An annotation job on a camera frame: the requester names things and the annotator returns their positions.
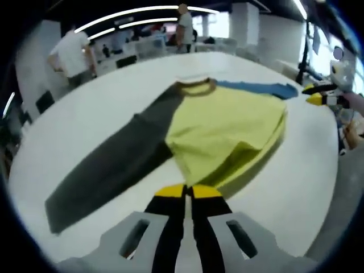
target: man in white shirt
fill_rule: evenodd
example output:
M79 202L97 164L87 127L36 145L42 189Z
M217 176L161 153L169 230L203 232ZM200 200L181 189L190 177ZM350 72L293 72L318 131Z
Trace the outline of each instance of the man in white shirt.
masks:
M70 89L90 81L96 75L96 64L85 32L72 28L51 51L48 62L56 72L63 72Z
M188 12L186 4L180 4L178 12L181 14L176 33L178 50L182 53L190 53L193 42L192 16Z

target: desk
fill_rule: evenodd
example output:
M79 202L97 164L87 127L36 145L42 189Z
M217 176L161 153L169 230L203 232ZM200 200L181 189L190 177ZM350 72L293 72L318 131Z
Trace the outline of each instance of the desk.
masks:
M198 52L216 51L217 50L216 44L205 44L203 42L196 42L195 47L197 48Z
M97 76L103 76L111 71L114 71L117 68L116 62L121 59L128 58L132 56L131 53L121 53L116 55L111 55L110 58L104 58L99 64L96 65L96 73Z
M261 83L288 78L251 61L220 52L173 55L108 73L69 93L26 135L10 173L14 208L29 233L54 261L95 249L101 234L133 210L144 211L154 192L183 181L173 159L87 218L55 236L44 202L66 174L107 137L142 111L176 80L192 77ZM286 101L286 138L264 169L230 200L276 236L279 247L304 255L315 240L332 199L337 173L337 128L327 107Z

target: floor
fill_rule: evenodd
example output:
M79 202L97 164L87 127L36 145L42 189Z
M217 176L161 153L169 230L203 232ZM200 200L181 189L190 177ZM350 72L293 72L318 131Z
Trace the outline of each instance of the floor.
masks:
M336 185L326 220L306 256L322 261L340 241L364 189L364 144L339 157Z

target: black chair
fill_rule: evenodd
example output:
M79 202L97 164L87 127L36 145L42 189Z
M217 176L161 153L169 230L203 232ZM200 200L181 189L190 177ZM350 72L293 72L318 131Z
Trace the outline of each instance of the black chair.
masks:
M35 103L36 107L40 114L43 114L52 104L55 103L55 100L52 97L50 91L46 91Z
M132 55L130 57L116 61L116 67L122 68L122 67L126 67L128 65L131 65L131 64L135 64L136 62L137 62L137 57L135 55Z

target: brown collar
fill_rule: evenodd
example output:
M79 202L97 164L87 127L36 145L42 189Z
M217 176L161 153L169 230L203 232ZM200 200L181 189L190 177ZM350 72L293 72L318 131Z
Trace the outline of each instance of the brown collar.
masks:
M196 87L199 86L201 84L209 84L209 87L207 90L199 92L199 93L189 93L185 90L183 90L183 88L188 88L188 87ZM207 96L209 94L211 94L212 92L215 91L216 89L216 80L212 79L212 78L207 78L205 80L202 81L196 81L196 82L190 82L190 83L184 83L184 82L176 82L174 84L175 87L178 88L179 91L181 91L181 93L186 96L186 97L202 97L202 96Z

